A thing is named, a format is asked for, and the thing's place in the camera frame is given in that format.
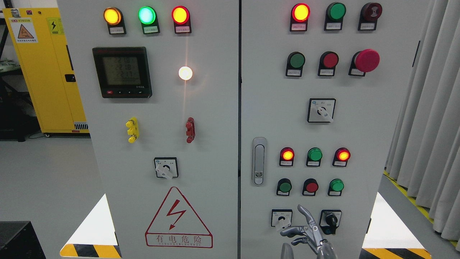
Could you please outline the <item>silver robotic hand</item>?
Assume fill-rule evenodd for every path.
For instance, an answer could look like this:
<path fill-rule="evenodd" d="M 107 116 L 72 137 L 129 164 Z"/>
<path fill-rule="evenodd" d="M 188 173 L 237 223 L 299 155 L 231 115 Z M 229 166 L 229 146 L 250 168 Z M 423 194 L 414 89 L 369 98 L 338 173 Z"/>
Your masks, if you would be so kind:
<path fill-rule="evenodd" d="M 298 211 L 305 216 L 307 221 L 304 226 L 291 226 L 280 231 L 281 236 L 292 238 L 294 236 L 301 236 L 291 241 L 290 244 L 284 243 L 281 249 L 282 259 L 293 259 L 294 251 L 292 246 L 300 243 L 308 244 L 312 251 L 317 255 L 318 259 L 336 259 L 337 255 L 332 243 L 323 238 L 320 228 L 318 227 L 314 217 L 310 211 L 302 205 L 297 206 Z"/>

